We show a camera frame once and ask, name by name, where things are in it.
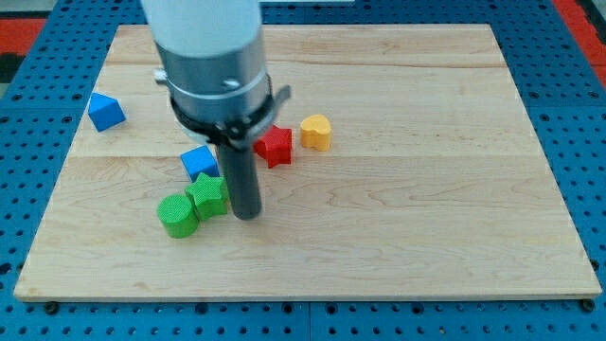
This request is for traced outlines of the black clamp ring mount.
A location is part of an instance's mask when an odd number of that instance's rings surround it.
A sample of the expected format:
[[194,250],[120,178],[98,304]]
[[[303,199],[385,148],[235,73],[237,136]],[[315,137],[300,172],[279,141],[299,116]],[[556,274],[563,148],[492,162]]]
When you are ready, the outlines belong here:
[[247,104],[240,107],[236,97],[222,96],[185,96],[181,103],[170,96],[170,104],[182,130],[194,141],[243,151],[270,130],[291,94],[291,86],[285,85],[275,94],[265,94],[255,108]]

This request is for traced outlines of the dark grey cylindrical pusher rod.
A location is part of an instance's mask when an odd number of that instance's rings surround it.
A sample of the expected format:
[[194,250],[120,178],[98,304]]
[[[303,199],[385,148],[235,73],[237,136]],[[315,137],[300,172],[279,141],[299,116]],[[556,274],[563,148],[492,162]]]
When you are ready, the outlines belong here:
[[262,203],[252,147],[237,150],[219,145],[217,153],[234,215],[241,220],[257,218]]

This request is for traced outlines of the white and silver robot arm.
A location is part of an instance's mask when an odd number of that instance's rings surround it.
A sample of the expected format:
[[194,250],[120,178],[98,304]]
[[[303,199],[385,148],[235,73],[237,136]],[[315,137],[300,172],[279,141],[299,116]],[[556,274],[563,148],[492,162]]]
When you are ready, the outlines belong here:
[[257,0],[143,0],[162,62],[154,77],[184,132],[215,145],[235,216],[261,212],[254,144],[290,98],[273,89]]

